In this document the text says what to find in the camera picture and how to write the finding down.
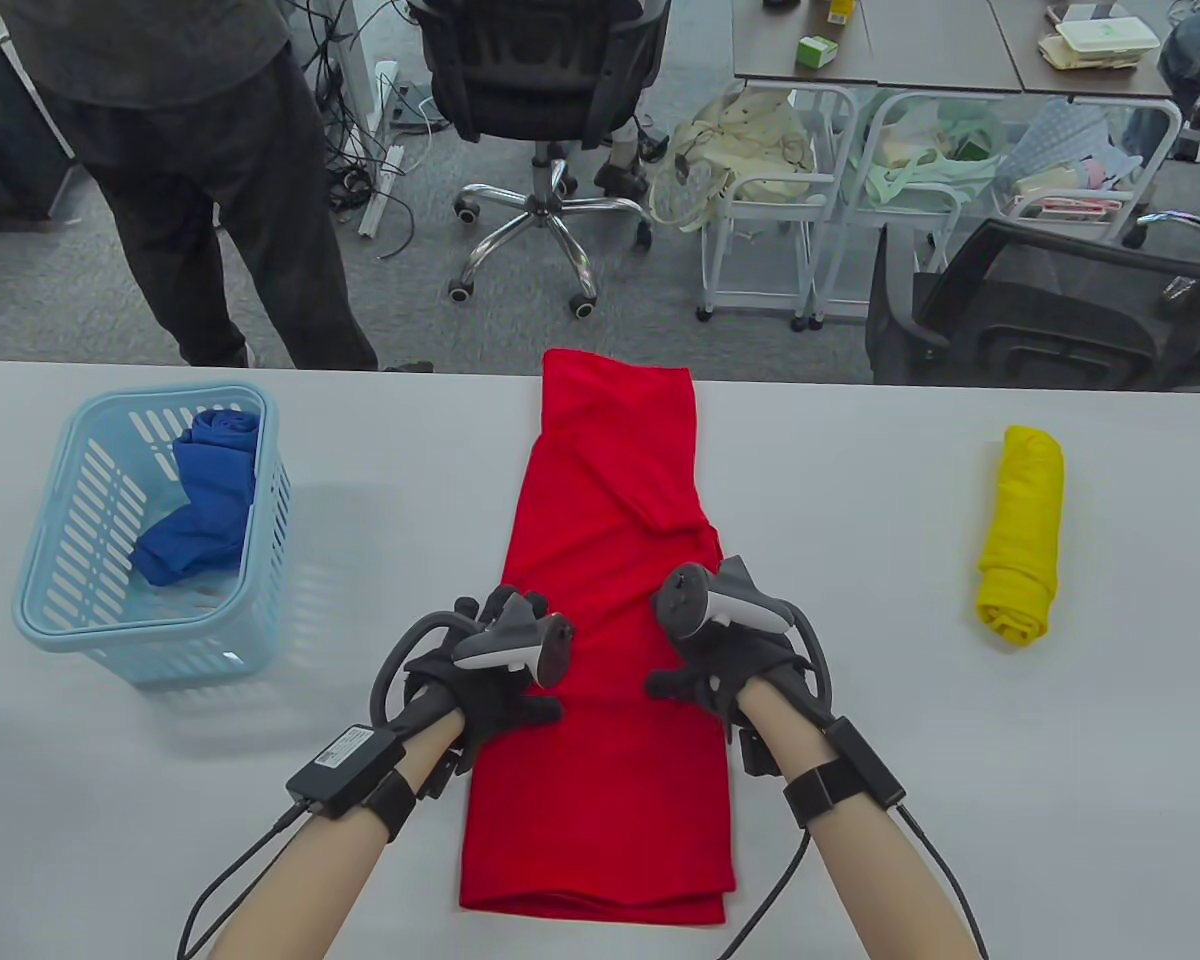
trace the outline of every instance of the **chair backrest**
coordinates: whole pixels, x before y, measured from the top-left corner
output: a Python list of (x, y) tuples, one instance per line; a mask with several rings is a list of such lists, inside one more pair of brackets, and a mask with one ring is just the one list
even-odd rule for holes
[(436, 108), (463, 140), (581, 140), (635, 113), (670, 0), (409, 0)]
[(1200, 264), (988, 220), (916, 312), (944, 382), (1200, 384)]

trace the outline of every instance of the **yellow cloth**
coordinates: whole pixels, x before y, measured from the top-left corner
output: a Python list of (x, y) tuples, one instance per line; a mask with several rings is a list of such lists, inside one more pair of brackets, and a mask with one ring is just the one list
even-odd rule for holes
[(1012, 644), (1030, 646), (1049, 631), (1049, 604), (1058, 593), (1063, 486), (1057, 440), (1030, 426), (1004, 431), (996, 520), (978, 563), (978, 616)]

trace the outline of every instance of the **light blue plastic basket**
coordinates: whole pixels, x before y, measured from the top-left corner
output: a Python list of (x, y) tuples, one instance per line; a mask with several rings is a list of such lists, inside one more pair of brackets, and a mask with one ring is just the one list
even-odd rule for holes
[[(154, 588), (130, 564), (140, 532), (187, 503), (172, 443), (196, 413), (260, 416), (239, 572)], [(79, 652), (138, 688), (251, 676), (275, 654), (284, 589), (289, 478), (280, 415), (260, 389), (226, 383), (120, 390), (71, 418), (26, 551), (14, 622), (43, 650)]]

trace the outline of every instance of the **folded red towel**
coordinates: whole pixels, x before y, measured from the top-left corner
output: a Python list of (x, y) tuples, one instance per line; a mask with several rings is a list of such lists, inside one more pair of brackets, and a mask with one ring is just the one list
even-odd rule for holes
[(545, 594), (577, 628), (569, 677), (551, 691), (566, 714), (481, 752), (467, 908), (724, 923), (736, 886), (724, 728), (644, 690), (650, 671), (682, 666), (652, 595), (679, 564), (722, 559), (694, 485), (696, 442), (686, 370), (546, 355), (504, 582)]

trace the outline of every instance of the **black glove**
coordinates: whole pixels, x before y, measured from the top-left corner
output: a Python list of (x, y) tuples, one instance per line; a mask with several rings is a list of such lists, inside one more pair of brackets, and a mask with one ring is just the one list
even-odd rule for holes
[[(478, 614), (480, 604), (469, 596), (455, 600), (452, 607), (463, 617), (492, 623), (502, 616), (508, 599), (516, 594), (509, 586), (500, 586), (488, 595), (485, 608)], [(546, 616), (546, 599), (538, 594), (527, 596), (533, 616), (541, 620)], [(556, 724), (564, 718), (560, 701), (554, 696), (526, 696), (533, 679), (527, 668), (510, 671), (508, 667), (462, 668), (454, 664), (454, 647), (466, 635), (457, 630), (445, 634), (440, 646), (404, 664), (404, 702), (409, 703), (425, 686), (440, 686), (462, 710), (466, 726), (454, 744), (460, 754), (457, 773), (467, 773), (475, 763), (480, 748), (494, 737), (517, 727)]]
[(684, 700), (696, 703), (726, 724), (750, 727), (751, 724), (738, 710), (738, 692), (752, 677), (773, 682), (784, 696), (802, 696), (808, 660), (792, 649), (791, 641), (780, 634), (764, 634), (748, 626), (731, 623), (720, 626), (708, 623), (688, 640), (673, 641), (684, 659), (684, 667), (673, 671), (655, 671), (644, 683), (644, 690), (654, 700)]

